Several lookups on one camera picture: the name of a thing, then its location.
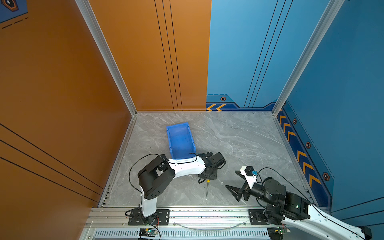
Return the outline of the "yellow handled screwdriver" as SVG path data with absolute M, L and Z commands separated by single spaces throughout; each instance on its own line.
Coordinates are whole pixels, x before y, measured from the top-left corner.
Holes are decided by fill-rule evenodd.
M 208 200 L 208 194 L 209 194 L 210 180 L 206 180 L 206 182 L 207 182 L 207 187 L 206 187 L 206 197 L 205 197 L 205 200 L 207 201 Z

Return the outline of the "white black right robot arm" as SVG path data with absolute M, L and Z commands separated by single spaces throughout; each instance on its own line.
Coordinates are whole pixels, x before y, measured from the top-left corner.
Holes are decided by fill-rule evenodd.
M 245 182 L 241 188 L 228 186 L 237 201 L 255 197 L 266 203 L 264 218 L 271 225 L 288 225 L 321 240 L 371 240 L 369 227 L 347 224 L 319 209 L 308 199 L 287 191 L 286 186 L 272 177 L 258 182 L 259 174 L 251 166 L 235 171 Z

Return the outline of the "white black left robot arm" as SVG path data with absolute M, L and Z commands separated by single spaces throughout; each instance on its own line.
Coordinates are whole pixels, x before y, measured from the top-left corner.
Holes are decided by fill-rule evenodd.
M 157 155 L 138 173 L 142 200 L 141 214 L 152 217 L 157 211 L 157 199 L 166 190 L 172 180 L 196 175 L 198 183 L 216 180 L 218 171 L 226 164 L 221 153 L 187 153 L 184 159 L 170 159 Z

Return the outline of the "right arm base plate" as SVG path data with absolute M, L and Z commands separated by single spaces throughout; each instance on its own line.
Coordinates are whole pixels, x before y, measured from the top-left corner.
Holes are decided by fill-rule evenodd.
M 252 226 L 268 226 L 273 225 L 264 215 L 264 209 L 249 209 L 249 220 Z

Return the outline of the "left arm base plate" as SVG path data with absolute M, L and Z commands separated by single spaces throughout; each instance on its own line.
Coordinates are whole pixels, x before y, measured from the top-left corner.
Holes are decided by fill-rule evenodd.
M 170 210 L 159 209 L 149 217 L 144 217 L 141 209 L 134 208 L 125 212 L 129 220 L 129 226 L 167 226 L 169 224 Z

